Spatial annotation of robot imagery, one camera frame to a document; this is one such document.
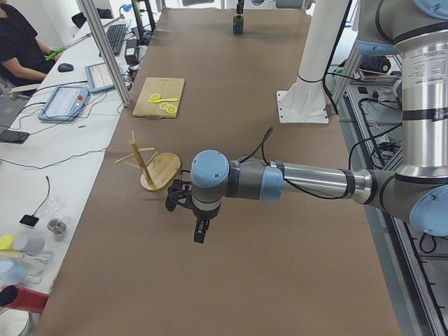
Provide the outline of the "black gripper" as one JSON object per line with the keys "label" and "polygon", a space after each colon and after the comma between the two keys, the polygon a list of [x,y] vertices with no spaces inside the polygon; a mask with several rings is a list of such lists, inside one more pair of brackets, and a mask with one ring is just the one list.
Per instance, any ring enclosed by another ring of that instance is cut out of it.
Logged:
{"label": "black gripper", "polygon": [[204,233],[209,229],[210,222],[219,214],[220,207],[213,210],[205,211],[199,208],[193,209],[193,214],[197,218],[193,240],[196,243],[204,243]]}
{"label": "black gripper", "polygon": [[244,11],[244,0],[237,0],[236,13],[243,13]]}

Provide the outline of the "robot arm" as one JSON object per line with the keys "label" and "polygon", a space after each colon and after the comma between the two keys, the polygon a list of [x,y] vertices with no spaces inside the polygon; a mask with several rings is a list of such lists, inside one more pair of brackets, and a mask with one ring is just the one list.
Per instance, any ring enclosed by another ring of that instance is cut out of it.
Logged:
{"label": "robot arm", "polygon": [[274,202],[293,188],[368,204],[433,236],[447,234],[447,2],[363,1],[358,40],[402,55],[402,164],[395,171],[229,161],[215,150],[191,167],[191,201],[203,242],[223,197]]}

